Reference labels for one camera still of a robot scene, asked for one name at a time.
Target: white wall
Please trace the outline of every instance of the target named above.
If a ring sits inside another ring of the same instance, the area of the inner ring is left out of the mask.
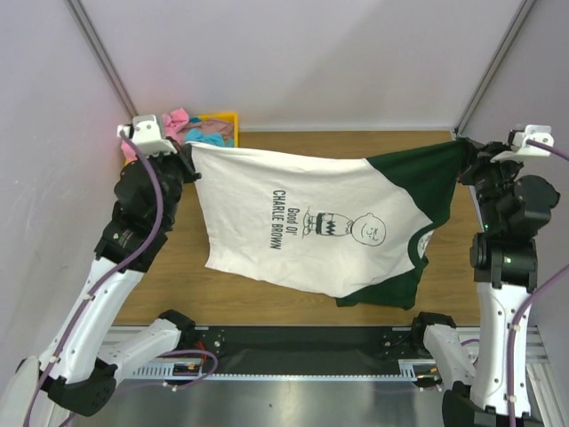
[[[517,124],[553,126],[555,145],[569,150],[569,2],[541,0],[534,6],[508,58],[478,107],[465,134],[479,141],[504,141]],[[526,162],[562,193],[553,220],[537,238],[542,283],[569,262],[569,165],[558,158]],[[569,278],[534,307],[535,319],[557,385],[569,402]]]
[[[0,35],[1,393],[83,286],[127,119],[63,1],[4,1]]]
[[[451,128],[520,0],[84,0],[141,113],[264,130]]]

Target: raglan t-shirt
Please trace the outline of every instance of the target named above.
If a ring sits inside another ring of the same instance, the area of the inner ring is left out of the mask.
[[[339,305],[410,308],[429,239],[449,216],[462,146],[330,159],[192,143],[206,267]]]

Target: charlie brown print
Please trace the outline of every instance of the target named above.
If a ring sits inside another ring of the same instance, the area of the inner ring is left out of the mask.
[[[369,213],[352,221],[339,213],[317,213],[308,210],[304,214],[302,236],[315,232],[318,236],[347,236],[350,234],[358,243],[367,246],[379,246],[385,240],[385,223]]]

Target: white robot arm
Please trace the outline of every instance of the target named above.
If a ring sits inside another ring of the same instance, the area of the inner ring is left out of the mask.
[[[549,222],[559,194],[541,177],[516,177],[523,167],[518,161],[549,155],[529,141],[552,147],[550,131],[549,126],[539,125],[512,131],[509,147],[499,142],[485,146],[469,142],[474,155],[459,181],[475,187],[484,224],[484,231],[475,235],[470,248],[480,301],[476,369],[450,318],[421,313],[413,322],[447,388],[443,403],[446,426],[541,425],[531,417],[525,384],[528,298],[537,288],[533,238]]]
[[[68,318],[39,358],[23,361],[5,391],[0,425],[29,424],[28,408],[40,390],[51,402],[34,424],[59,426],[69,411],[93,415],[127,375],[169,350],[192,344],[194,322],[169,310],[128,342],[101,347],[124,300],[172,230],[182,184],[200,178],[191,164],[191,146],[181,148],[165,138],[156,116],[136,117],[119,126],[118,133],[139,160],[121,172],[112,220]]]

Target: wooden surface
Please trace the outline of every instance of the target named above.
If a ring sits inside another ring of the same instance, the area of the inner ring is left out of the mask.
[[[315,157],[360,158],[451,140],[448,132],[242,133],[241,146]],[[358,304],[258,282],[204,267],[209,245],[193,184],[184,189],[174,232],[148,275],[131,293],[117,324],[147,324],[176,309],[205,325],[409,325],[421,310],[478,325],[469,247],[478,231],[467,188],[458,186],[451,220],[435,231],[417,304],[405,311]]]

